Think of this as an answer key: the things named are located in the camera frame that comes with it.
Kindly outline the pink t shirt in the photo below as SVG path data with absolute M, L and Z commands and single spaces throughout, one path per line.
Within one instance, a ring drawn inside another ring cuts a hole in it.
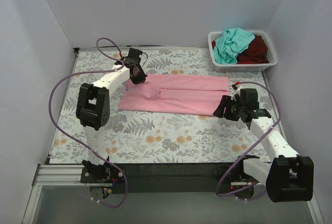
M 119 109 L 212 116 L 228 94 L 228 77 L 150 74 L 144 83 L 126 82 Z

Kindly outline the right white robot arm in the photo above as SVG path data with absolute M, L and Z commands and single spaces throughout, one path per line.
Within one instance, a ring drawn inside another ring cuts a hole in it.
M 252 178 L 253 184 L 265 186 L 272 202 L 311 201 L 313 197 L 314 163 L 308 156 L 301 156 L 276 129 L 280 120 L 273 121 L 271 114 L 260 108 L 258 92 L 244 88 L 241 82 L 232 85 L 234 94 L 224 95 L 213 115 L 227 120 L 245 123 L 256 135 L 256 141 L 240 155 L 219 180 L 215 193 L 234 169 L 240 181 Z

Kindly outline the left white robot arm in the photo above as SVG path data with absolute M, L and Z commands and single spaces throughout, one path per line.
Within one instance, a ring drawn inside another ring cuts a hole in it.
M 79 89 L 76 117 L 91 148 L 88 161 L 97 165 L 92 176 L 98 182 L 103 183 L 110 178 L 110 169 L 104 166 L 108 160 L 104 127 L 110 118 L 110 95 L 126 81 L 135 85 L 145 82 L 147 75 L 140 65 L 144 54 L 141 50 L 130 48 L 124 58 L 115 62 L 111 72 L 92 84 L 83 83 Z

